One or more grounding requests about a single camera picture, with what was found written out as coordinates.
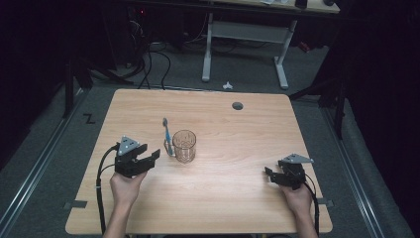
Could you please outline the black metal stand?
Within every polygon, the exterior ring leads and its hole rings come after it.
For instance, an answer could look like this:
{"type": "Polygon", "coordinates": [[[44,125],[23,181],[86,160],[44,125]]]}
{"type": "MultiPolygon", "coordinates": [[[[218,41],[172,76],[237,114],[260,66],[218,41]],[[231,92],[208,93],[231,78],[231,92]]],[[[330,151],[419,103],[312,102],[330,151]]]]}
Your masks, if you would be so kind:
{"type": "Polygon", "coordinates": [[[305,95],[319,95],[318,105],[322,108],[334,107],[333,128],[339,139],[342,139],[342,123],[345,116],[346,74],[337,68],[322,66],[312,84],[289,96],[296,100],[305,95]]]}
{"type": "Polygon", "coordinates": [[[82,89],[90,89],[93,85],[89,73],[89,61],[84,58],[70,59],[65,65],[64,81],[64,113],[67,118],[74,105],[74,82],[82,89]]]}

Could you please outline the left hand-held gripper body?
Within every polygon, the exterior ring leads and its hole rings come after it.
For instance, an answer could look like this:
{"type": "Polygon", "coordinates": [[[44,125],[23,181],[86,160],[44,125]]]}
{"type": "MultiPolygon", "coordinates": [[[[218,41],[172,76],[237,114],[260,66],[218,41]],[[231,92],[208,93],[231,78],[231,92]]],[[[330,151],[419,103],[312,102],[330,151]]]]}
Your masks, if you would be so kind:
{"type": "Polygon", "coordinates": [[[127,136],[123,136],[117,150],[115,157],[115,172],[126,177],[132,178],[155,166],[155,163],[143,163],[138,156],[133,157],[131,152],[137,147],[141,146],[138,141],[135,141],[127,136]]]}

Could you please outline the person's left hand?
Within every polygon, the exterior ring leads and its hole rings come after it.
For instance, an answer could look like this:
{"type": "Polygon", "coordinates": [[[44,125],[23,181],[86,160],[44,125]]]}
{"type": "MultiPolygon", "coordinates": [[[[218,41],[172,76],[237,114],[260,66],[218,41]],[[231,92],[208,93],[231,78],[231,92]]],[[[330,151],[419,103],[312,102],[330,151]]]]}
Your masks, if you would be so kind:
{"type": "Polygon", "coordinates": [[[146,173],[142,173],[133,178],[126,178],[118,173],[114,173],[110,179],[114,206],[117,208],[130,208],[137,200],[141,184],[146,175],[146,173]]]}

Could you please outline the blue grey toothbrush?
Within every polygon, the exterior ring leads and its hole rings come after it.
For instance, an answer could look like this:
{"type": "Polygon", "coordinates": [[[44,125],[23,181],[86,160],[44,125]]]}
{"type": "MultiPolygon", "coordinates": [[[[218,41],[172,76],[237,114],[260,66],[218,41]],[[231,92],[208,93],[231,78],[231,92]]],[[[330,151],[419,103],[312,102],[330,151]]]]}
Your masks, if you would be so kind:
{"type": "Polygon", "coordinates": [[[170,156],[174,156],[174,151],[172,148],[172,144],[171,144],[171,137],[170,137],[170,133],[168,130],[168,122],[166,118],[162,119],[162,126],[165,129],[165,140],[166,140],[166,145],[167,145],[167,152],[170,156]]]}

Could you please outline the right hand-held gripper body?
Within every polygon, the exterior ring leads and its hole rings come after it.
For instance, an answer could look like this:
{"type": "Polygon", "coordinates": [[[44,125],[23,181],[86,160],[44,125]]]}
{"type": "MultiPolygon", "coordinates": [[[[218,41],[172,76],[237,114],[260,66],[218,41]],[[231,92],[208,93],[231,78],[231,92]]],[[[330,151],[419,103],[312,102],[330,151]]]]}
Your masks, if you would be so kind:
{"type": "Polygon", "coordinates": [[[292,189],[298,189],[306,182],[306,173],[303,165],[314,163],[312,159],[297,154],[291,154],[280,161],[291,163],[289,170],[282,171],[282,174],[284,174],[283,186],[289,186],[292,189]]]}

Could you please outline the metal floor rail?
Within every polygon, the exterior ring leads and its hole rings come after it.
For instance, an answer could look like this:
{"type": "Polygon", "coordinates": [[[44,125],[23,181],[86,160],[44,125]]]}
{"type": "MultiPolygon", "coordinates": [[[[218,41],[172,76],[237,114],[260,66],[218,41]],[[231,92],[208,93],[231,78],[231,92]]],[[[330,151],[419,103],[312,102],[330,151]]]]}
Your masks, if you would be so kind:
{"type": "Polygon", "coordinates": [[[338,137],[335,131],[333,117],[328,109],[321,108],[320,111],[339,150],[340,160],[343,164],[345,175],[367,227],[370,238],[385,238],[372,204],[352,163],[350,154],[348,153],[343,140],[338,137]]]}
{"type": "Polygon", "coordinates": [[[0,238],[9,235],[51,162],[75,111],[88,93],[88,89],[77,89],[73,95],[74,105],[64,112],[65,96],[60,91],[0,172],[0,238]]]}

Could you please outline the person's right hand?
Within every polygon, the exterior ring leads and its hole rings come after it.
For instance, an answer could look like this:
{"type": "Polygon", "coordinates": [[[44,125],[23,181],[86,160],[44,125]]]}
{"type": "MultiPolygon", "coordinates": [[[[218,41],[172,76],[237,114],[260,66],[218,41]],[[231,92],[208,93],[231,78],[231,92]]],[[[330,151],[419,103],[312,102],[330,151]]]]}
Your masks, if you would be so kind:
{"type": "Polygon", "coordinates": [[[292,189],[281,185],[280,190],[285,195],[287,204],[295,216],[309,216],[312,204],[311,193],[305,185],[298,189],[292,189]]]}

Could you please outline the clear patterned glass mug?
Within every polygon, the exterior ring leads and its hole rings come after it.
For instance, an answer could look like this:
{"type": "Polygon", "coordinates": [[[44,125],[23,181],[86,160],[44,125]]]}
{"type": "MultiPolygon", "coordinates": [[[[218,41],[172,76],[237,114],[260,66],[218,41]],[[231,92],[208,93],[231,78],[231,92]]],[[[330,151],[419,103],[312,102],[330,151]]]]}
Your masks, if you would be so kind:
{"type": "Polygon", "coordinates": [[[196,135],[190,130],[177,131],[170,139],[164,140],[166,153],[176,158],[180,163],[188,164],[195,159],[196,135]]]}

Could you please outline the white-framed desk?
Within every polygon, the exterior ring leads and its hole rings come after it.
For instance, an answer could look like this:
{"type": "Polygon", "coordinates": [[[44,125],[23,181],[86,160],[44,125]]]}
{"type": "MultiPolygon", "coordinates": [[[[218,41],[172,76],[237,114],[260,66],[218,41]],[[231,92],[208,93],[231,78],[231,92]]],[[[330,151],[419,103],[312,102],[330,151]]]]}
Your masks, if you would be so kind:
{"type": "MultiPolygon", "coordinates": [[[[341,11],[335,0],[210,0],[212,7],[221,4],[256,7],[259,10],[284,10],[287,13],[320,14],[321,16],[336,15],[341,11]]],[[[214,38],[245,40],[282,45],[279,55],[273,58],[273,63],[280,87],[287,89],[288,82],[284,72],[283,61],[296,25],[296,18],[292,18],[286,26],[279,27],[267,24],[241,23],[234,20],[214,20],[213,14],[209,13],[202,81],[208,82],[211,78],[212,40],[214,38]]]]}

